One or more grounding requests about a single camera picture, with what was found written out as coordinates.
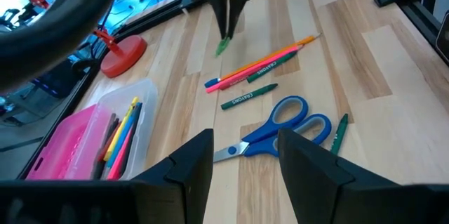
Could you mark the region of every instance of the black metal frame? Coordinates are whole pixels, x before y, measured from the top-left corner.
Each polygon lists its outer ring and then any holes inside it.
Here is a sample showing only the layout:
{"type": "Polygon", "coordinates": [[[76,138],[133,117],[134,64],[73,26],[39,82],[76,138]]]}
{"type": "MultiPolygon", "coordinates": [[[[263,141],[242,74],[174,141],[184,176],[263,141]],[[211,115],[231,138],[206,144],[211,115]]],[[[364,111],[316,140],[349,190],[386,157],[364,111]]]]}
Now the black metal frame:
{"type": "MultiPolygon", "coordinates": [[[[126,37],[129,37],[134,34],[140,34],[143,31],[146,31],[152,27],[155,27],[171,18],[182,13],[182,9],[191,9],[200,6],[203,4],[204,0],[174,0],[165,6],[156,9],[155,11],[147,14],[146,16],[139,18],[127,25],[123,25],[118,28],[112,35],[116,38],[116,41],[121,41],[126,37]]],[[[38,146],[30,160],[25,165],[24,169],[20,172],[17,179],[25,179],[32,168],[33,163],[36,161],[37,157],[41,153],[42,149],[47,146],[48,141],[51,139],[54,131],[58,127],[58,124],[71,115],[73,111],[75,111],[79,102],[84,96],[84,93],[89,89],[93,80],[97,76],[100,71],[100,62],[106,56],[108,50],[103,47],[100,51],[100,57],[98,58],[98,63],[92,66],[88,73],[83,77],[80,81],[76,89],[73,90],[73,95],[70,96],[70,101],[65,105],[59,117],[56,119],[55,123],[51,126],[48,133],[43,137],[41,144],[38,146]]]]}
{"type": "MultiPolygon", "coordinates": [[[[426,7],[423,6],[423,4],[419,0],[413,2],[398,2],[397,4],[399,8],[405,13],[405,15],[410,19],[410,21],[421,32],[424,38],[429,42],[432,48],[434,48],[435,51],[438,51],[436,48],[436,36],[438,35],[438,31],[441,28],[441,23],[426,7]]],[[[449,66],[449,58],[441,53],[438,54],[449,66]]]]}

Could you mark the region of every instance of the desk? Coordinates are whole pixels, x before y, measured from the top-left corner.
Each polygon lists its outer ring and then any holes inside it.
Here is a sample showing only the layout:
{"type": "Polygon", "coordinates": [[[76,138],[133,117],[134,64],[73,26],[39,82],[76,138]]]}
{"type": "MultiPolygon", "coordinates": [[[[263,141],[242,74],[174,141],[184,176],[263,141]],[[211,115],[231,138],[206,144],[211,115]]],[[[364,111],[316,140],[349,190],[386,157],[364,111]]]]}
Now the desk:
{"type": "MultiPolygon", "coordinates": [[[[287,95],[327,114],[333,134],[350,125],[340,154],[397,183],[449,181],[449,68],[396,5],[373,0],[251,0],[236,35],[218,58],[220,40],[210,6],[179,15],[142,36],[148,49],[127,73],[99,73],[79,109],[102,95],[149,77],[159,111],[147,166],[186,140],[214,128],[215,150],[240,141],[287,95]],[[251,84],[206,94],[203,83],[307,35],[318,41],[251,84]],[[222,111],[222,104],[268,83],[275,91],[222,111]]],[[[323,146],[330,147],[328,139],[323,146]]],[[[204,223],[295,223],[279,164],[266,157],[214,165],[204,223]]]]}

